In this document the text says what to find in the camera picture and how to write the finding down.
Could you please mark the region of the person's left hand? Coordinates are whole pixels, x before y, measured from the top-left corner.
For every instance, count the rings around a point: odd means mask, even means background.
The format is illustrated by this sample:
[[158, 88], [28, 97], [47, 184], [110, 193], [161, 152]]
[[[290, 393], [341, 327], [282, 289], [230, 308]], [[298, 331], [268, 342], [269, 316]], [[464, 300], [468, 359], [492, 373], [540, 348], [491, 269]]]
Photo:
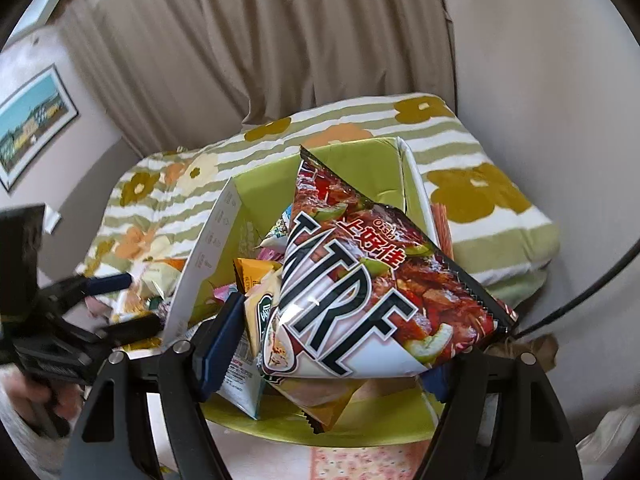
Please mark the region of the person's left hand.
[[54, 382], [50, 388], [27, 378], [19, 370], [10, 370], [1, 383], [14, 411], [30, 424], [38, 422], [34, 406], [47, 404], [52, 396], [56, 399], [52, 412], [68, 422], [81, 410], [82, 392], [78, 385]]

